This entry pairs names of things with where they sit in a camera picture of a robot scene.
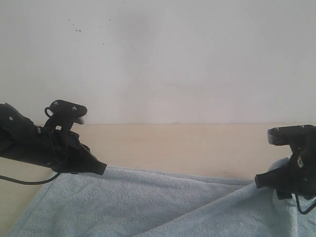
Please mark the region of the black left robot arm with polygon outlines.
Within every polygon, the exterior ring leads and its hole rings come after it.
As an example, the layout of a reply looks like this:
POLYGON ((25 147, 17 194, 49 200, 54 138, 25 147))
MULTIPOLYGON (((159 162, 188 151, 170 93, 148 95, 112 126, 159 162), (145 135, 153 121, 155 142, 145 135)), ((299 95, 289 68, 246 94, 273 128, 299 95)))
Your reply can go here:
POLYGON ((35 125, 8 103, 0 106, 0 156, 48 167, 56 173, 103 175, 107 165, 79 140, 72 126, 82 124, 87 108, 55 100, 44 110, 44 126, 35 125))

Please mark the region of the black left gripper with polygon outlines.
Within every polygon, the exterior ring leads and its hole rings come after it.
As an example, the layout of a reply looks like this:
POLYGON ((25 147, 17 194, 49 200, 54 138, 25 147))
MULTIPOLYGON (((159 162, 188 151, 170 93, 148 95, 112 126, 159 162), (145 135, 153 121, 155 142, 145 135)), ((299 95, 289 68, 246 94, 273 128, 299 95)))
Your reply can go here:
POLYGON ((60 130, 49 134, 52 144, 53 161, 49 167, 57 173, 94 173, 103 175, 107 164, 100 162, 90 148, 79 141, 79 135, 73 132, 63 135, 60 130))

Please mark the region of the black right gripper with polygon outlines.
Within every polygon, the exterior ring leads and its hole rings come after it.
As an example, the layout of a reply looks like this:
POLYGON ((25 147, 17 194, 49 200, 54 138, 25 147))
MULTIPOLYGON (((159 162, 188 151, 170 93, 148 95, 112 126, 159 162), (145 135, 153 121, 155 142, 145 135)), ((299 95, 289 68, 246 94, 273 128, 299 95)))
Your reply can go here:
POLYGON ((316 196, 316 139, 275 138, 275 146, 289 145, 292 155, 288 163, 255 176, 258 189, 276 189, 277 198, 290 199, 292 195, 310 200, 316 196))

